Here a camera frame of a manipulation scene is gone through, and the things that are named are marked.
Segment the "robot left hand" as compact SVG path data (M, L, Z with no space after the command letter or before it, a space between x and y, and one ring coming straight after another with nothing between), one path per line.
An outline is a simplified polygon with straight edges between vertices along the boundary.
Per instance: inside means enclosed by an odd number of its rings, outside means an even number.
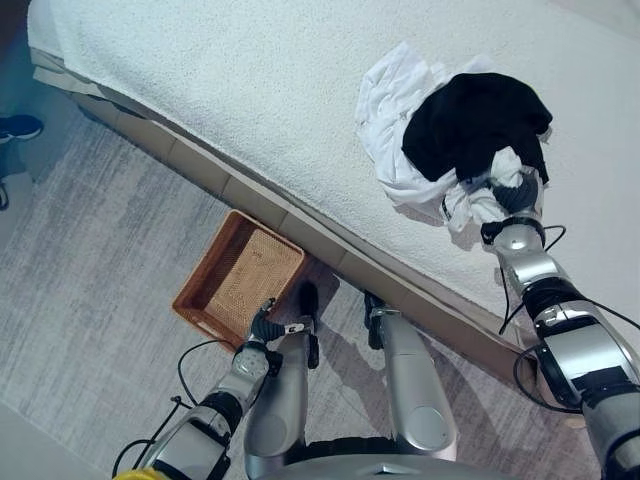
M269 342L298 333L314 334L316 319L314 315L301 315L296 322L279 324L271 321L269 315L276 304L274 297L268 298L252 318L247 341L267 345Z

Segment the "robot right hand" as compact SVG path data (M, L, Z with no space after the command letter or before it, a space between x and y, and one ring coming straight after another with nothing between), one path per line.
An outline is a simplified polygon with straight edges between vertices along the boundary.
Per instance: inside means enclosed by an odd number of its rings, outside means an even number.
M543 195L536 175L524 175L522 182L517 187L495 184L492 190L496 201L507 214L530 213L538 216L542 215Z

